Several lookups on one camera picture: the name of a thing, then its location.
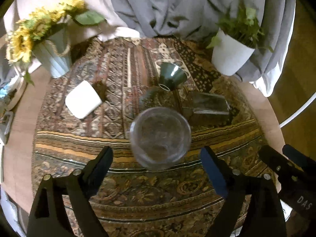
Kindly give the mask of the white ceramic cup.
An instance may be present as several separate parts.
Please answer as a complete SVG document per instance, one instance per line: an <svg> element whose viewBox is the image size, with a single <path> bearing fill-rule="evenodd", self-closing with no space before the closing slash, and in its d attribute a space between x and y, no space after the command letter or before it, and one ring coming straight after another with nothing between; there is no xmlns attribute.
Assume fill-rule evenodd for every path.
<svg viewBox="0 0 316 237"><path fill-rule="evenodd" d="M84 80L65 98L65 105L76 118L83 119L95 110L102 100L92 85Z"/></svg>

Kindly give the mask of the clear square glass tumbler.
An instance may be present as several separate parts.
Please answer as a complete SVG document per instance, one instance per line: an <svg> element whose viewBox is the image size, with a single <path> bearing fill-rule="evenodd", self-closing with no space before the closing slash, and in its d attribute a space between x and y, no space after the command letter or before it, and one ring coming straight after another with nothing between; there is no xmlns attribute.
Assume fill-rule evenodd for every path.
<svg viewBox="0 0 316 237"><path fill-rule="evenodd" d="M230 106L221 96L190 91L182 103L182 114L191 123L215 124L229 119Z"/></svg>

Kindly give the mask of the beige cloth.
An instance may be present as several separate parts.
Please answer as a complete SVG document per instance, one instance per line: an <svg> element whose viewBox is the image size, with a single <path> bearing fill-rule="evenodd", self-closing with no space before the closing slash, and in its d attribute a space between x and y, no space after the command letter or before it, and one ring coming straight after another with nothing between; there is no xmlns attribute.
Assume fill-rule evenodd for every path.
<svg viewBox="0 0 316 237"><path fill-rule="evenodd" d="M97 36L139 38L114 11L111 0L12 0L5 12L4 61L25 75L38 61L53 78L70 71L71 46Z"/></svg>

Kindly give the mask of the pale blue ribbed vase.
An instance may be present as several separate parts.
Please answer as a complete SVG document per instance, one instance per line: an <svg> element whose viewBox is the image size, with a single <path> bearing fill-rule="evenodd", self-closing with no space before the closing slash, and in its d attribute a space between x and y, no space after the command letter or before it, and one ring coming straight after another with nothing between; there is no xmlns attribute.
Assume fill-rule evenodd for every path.
<svg viewBox="0 0 316 237"><path fill-rule="evenodd" d="M41 41L33 49L33 55L50 73L52 78L60 78L70 71L70 39L66 27L60 27L53 35Z"/></svg>

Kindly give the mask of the dark green cone cup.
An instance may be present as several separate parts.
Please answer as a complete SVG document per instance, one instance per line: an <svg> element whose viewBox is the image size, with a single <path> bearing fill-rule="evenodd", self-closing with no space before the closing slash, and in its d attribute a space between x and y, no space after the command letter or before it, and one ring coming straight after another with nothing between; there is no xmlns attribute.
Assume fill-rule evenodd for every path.
<svg viewBox="0 0 316 237"><path fill-rule="evenodd" d="M160 65L159 87L173 91L188 79L185 71L174 63L163 62Z"/></svg>

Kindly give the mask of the green potted plant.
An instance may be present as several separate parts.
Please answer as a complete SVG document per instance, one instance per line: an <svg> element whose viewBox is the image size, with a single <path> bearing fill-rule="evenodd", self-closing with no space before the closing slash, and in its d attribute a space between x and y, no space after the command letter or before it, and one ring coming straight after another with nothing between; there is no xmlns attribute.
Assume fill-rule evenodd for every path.
<svg viewBox="0 0 316 237"><path fill-rule="evenodd" d="M263 45L265 36L263 28L259 25L257 11L247 7L244 0L240 0L236 18L230 16L230 8L218 21L217 26L225 35L230 36L239 43L252 49L267 49L274 52L270 45Z"/></svg>

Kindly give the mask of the white desk lamp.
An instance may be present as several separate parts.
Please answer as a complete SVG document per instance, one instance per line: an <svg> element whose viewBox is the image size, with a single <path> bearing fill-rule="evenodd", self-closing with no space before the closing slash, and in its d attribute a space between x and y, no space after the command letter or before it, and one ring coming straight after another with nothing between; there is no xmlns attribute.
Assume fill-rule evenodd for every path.
<svg viewBox="0 0 316 237"><path fill-rule="evenodd" d="M26 86L24 78L16 75L1 88L1 114L12 110L17 105Z"/></svg>

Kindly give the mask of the grey curtain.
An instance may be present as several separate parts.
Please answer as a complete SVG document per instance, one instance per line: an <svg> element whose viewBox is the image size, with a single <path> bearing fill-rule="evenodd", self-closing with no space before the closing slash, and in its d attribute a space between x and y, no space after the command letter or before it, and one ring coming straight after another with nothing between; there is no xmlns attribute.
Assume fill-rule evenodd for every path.
<svg viewBox="0 0 316 237"><path fill-rule="evenodd" d="M234 17L240 0L111 0L116 14L141 36L176 36L209 40L217 22L229 11ZM270 96L282 73L293 33L296 0L244 0L255 8L263 28L261 49L255 50L236 77Z"/></svg>

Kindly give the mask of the yellow sunflower bouquet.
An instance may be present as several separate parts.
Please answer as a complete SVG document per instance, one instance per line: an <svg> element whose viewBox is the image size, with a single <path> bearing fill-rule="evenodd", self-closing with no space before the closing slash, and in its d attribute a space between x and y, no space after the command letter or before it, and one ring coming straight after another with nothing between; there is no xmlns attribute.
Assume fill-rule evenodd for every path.
<svg viewBox="0 0 316 237"><path fill-rule="evenodd" d="M84 0L62 0L52 8L36 8L27 19L16 22L15 30L7 33L6 59L12 66L23 65L28 84L34 84L28 71L34 47L65 27L68 19L79 26L97 26L105 21L102 14L87 9Z"/></svg>

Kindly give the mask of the white appliance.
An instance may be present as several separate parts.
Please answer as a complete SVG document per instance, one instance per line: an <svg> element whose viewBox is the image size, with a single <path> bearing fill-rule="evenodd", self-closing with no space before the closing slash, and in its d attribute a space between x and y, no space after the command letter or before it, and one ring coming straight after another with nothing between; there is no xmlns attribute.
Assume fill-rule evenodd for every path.
<svg viewBox="0 0 316 237"><path fill-rule="evenodd" d="M8 135L10 133L13 118L14 118L14 113L12 111L5 112L3 117L1 117L0 138L1 138L1 145L3 146L7 144Z"/></svg>

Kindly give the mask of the white plant pot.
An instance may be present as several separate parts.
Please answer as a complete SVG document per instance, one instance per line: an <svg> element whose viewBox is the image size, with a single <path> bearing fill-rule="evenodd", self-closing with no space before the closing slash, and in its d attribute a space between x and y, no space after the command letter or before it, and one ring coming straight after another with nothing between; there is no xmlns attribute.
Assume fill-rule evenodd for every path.
<svg viewBox="0 0 316 237"><path fill-rule="evenodd" d="M221 74L232 76L247 62L255 49L226 35L222 29L218 30L215 37L212 64Z"/></svg>

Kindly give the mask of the clear glass cup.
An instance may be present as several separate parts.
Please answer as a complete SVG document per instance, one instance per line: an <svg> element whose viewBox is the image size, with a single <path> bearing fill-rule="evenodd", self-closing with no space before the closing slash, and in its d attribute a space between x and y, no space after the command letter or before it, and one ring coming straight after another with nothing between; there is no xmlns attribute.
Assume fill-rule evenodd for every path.
<svg viewBox="0 0 316 237"><path fill-rule="evenodd" d="M136 161L149 171L173 167L187 154L191 128L177 111L166 107L140 113L130 126L130 143Z"/></svg>

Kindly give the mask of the white chair frame tube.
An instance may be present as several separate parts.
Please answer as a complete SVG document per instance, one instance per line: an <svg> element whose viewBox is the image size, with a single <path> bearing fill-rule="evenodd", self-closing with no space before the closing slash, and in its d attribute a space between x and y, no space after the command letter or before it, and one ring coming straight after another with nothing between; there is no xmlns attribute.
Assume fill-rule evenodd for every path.
<svg viewBox="0 0 316 237"><path fill-rule="evenodd" d="M315 94L311 96L296 112L294 112L289 118L279 124L280 128L283 128L292 120L294 120L298 115L300 115L310 104L315 100Z"/></svg>

